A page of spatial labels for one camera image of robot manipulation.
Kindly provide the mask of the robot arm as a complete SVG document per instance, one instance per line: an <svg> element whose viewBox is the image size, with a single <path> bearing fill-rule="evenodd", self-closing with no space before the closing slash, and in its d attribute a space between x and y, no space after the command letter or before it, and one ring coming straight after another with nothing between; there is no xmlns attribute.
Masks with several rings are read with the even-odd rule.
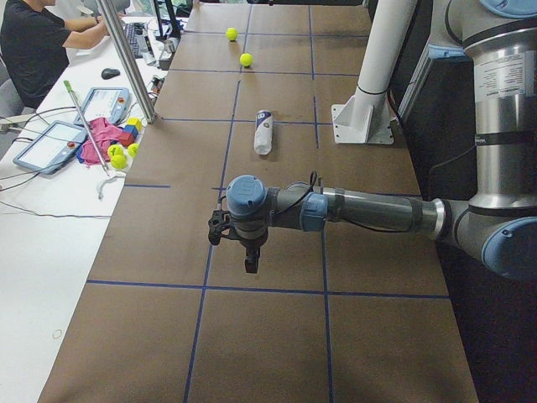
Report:
<svg viewBox="0 0 537 403"><path fill-rule="evenodd" d="M213 212L209 240L237 240L258 269L271 227L320 231L348 222L385 233L423 233L456 245L512 280L536 276L536 4L437 1L430 53L474 65L477 192L468 201L421 201L314 182L284 189L241 175Z"/></svg>

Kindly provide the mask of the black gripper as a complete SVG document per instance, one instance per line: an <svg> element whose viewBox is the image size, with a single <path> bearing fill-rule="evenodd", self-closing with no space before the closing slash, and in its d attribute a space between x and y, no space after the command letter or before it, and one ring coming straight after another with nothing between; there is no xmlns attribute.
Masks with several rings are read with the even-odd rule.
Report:
<svg viewBox="0 0 537 403"><path fill-rule="evenodd" d="M244 266L248 274L258 273L258 257L261 255L261 247L266 243L266 229L260 228L255 231L237 231L241 237L240 243L247 250Z"/></svg>

